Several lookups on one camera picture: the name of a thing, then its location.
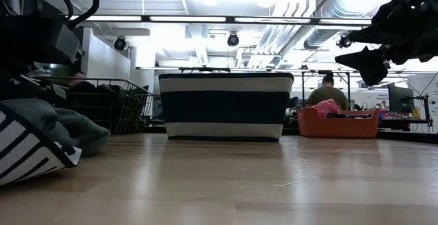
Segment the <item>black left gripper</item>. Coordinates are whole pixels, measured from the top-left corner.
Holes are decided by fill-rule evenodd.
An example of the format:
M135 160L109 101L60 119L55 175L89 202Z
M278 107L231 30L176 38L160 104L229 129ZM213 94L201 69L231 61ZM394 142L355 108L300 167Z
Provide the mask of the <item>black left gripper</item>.
M62 16L1 16L1 100L64 101L66 92L46 80L6 70L31 70L36 62L70 66L83 56L81 41Z

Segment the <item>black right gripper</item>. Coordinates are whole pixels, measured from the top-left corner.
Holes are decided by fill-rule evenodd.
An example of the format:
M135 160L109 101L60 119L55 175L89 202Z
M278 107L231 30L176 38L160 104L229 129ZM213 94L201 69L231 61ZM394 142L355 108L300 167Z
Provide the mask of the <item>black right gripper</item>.
M385 59L403 64L409 59L427 62L437 56L437 0L391 0L372 17L372 25L350 32L353 42L388 44ZM368 86L388 74L378 49L335 57L338 64L359 72Z

